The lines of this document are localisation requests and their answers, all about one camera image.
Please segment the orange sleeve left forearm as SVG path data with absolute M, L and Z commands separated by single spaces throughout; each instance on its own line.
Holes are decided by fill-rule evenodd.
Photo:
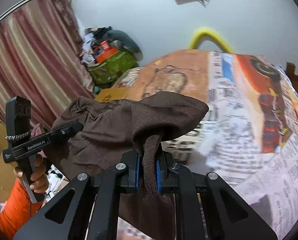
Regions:
M 37 213 L 43 202 L 32 203 L 26 189 L 16 179 L 10 197 L 0 212 L 0 235 L 13 239 L 15 233 Z

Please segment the person left hand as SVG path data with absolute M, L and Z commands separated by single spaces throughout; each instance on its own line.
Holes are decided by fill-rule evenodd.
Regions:
M 32 183 L 30 184 L 30 189 L 35 193 L 45 193 L 49 187 L 49 181 L 47 175 L 45 174 L 46 167 L 43 163 L 43 158 L 40 154 L 36 156 L 35 160 L 36 170 L 30 177 Z M 14 175 L 19 181 L 20 185 L 25 189 L 22 181 L 23 171 L 19 167 L 14 168 Z

